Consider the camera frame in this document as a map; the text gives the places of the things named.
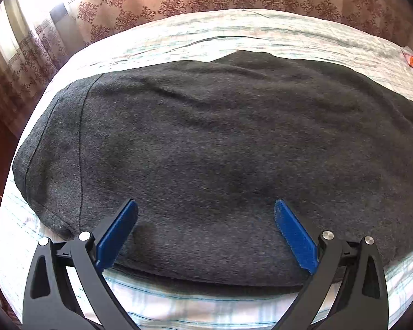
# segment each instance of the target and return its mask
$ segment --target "bed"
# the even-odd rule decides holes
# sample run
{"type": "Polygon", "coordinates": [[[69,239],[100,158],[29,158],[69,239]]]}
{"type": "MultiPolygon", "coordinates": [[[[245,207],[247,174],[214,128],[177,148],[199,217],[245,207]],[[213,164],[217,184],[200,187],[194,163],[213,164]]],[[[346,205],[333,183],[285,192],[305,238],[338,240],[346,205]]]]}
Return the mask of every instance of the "bed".
{"type": "MultiPolygon", "coordinates": [[[[75,80],[170,61],[213,61],[236,50],[344,65],[413,101],[413,69],[405,57],[411,53],[408,48],[346,25],[285,12],[234,9],[191,13],[135,27],[74,55],[47,87],[18,146],[55,94],[75,80]]],[[[0,209],[0,287],[20,320],[32,255],[44,236],[60,240],[24,201],[11,170],[0,209]]],[[[413,300],[413,252],[385,272],[390,328],[413,300]]],[[[69,276],[83,313],[97,320],[76,273],[70,270],[69,276]]],[[[113,269],[105,271],[104,277],[133,320],[151,329],[270,328],[296,296],[231,297],[181,291],[113,269]]],[[[327,315],[338,287],[331,287],[316,321],[327,315]]]]}

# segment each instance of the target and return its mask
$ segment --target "round bolt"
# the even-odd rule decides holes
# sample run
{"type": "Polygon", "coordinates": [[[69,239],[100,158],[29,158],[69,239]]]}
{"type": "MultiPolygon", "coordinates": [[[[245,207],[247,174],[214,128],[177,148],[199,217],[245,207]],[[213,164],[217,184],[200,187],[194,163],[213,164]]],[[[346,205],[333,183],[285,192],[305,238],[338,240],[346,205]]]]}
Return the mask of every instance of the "round bolt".
{"type": "Polygon", "coordinates": [[[43,237],[42,239],[40,239],[39,241],[38,241],[38,244],[40,245],[40,246],[45,246],[46,244],[48,244],[49,243],[49,238],[47,238],[47,237],[43,237]]]}
{"type": "Polygon", "coordinates": [[[90,232],[81,232],[78,238],[80,239],[80,241],[86,241],[90,238],[90,232]]]}
{"type": "Polygon", "coordinates": [[[333,239],[333,237],[335,237],[335,236],[333,235],[333,233],[331,231],[325,230],[323,232],[323,238],[324,239],[327,239],[328,241],[330,241],[331,239],[333,239]]]}
{"type": "Polygon", "coordinates": [[[366,236],[366,237],[364,238],[364,240],[366,241],[367,244],[373,244],[373,243],[375,243],[375,241],[373,240],[373,238],[370,237],[370,236],[366,236]]]}

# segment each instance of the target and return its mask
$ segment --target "mattress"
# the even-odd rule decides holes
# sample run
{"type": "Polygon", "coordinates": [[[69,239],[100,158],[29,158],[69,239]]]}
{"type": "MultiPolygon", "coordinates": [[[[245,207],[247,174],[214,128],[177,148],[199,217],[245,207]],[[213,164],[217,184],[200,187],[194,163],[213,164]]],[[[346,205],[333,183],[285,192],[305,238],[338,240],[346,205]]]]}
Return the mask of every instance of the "mattress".
{"type": "MultiPolygon", "coordinates": [[[[74,55],[47,87],[19,146],[55,94],[75,80],[170,61],[213,61],[236,50],[344,65],[413,101],[413,69],[404,57],[409,49],[342,24],[278,11],[193,13],[133,28],[74,55]]],[[[0,287],[20,320],[32,255],[44,236],[60,240],[23,200],[11,171],[0,208],[0,287]]],[[[391,327],[413,300],[413,252],[385,272],[391,327]]],[[[73,269],[69,275],[83,313],[96,320],[73,269]]],[[[104,277],[132,319],[152,329],[270,328],[296,297],[296,293],[205,295],[194,288],[173,289],[127,277],[113,269],[104,277]]],[[[316,321],[327,315],[338,287],[331,287],[316,321]]]]}

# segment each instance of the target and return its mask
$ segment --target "dark gray garment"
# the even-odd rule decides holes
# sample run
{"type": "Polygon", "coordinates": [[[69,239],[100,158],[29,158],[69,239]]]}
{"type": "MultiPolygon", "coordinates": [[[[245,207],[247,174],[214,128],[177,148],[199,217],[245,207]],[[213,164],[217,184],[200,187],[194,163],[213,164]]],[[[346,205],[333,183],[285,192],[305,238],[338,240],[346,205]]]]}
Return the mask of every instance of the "dark gray garment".
{"type": "Polygon", "coordinates": [[[413,250],[413,102],[332,63],[238,51],[78,80],[13,171],[65,238],[134,198],[117,262],[151,274],[302,284],[280,197],[340,238],[373,236],[385,265],[413,250]]]}

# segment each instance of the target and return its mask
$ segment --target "white bedding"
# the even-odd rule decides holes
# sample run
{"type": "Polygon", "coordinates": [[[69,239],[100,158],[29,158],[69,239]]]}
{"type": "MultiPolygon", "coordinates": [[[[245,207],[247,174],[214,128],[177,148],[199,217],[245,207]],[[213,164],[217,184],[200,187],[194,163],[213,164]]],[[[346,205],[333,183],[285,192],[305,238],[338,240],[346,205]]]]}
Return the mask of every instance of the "white bedding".
{"type": "MultiPolygon", "coordinates": [[[[236,50],[338,63],[413,100],[413,69],[408,66],[403,50],[379,37],[335,22],[278,11],[192,13],[119,33],[73,56],[49,84],[18,146],[53,96],[74,80],[169,61],[212,61],[236,50]]],[[[40,224],[16,188],[11,170],[0,208],[0,287],[20,320],[29,266],[43,236],[60,240],[40,224]]],[[[95,320],[76,273],[69,273],[83,312],[95,320]]],[[[203,296],[189,289],[175,292],[113,270],[105,271],[104,277],[133,320],[152,329],[270,328],[296,296],[203,296]]],[[[391,327],[413,300],[413,252],[386,270],[386,280],[391,327]]],[[[316,320],[327,315],[337,289],[338,285],[333,285],[316,320]]]]}

